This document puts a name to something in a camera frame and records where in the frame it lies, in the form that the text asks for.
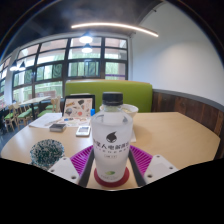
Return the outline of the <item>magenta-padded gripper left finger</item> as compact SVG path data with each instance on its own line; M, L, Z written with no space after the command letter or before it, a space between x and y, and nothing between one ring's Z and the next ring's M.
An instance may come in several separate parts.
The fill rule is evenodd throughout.
M49 169L49 172L81 187L86 187L93 160L93 147L89 146L71 157L62 157Z

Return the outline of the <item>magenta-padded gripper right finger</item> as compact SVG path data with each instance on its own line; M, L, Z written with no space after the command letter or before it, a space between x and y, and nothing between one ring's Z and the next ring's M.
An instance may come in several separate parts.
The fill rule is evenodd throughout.
M162 155L152 156L135 146L130 146L129 160L139 187L155 182L178 171Z

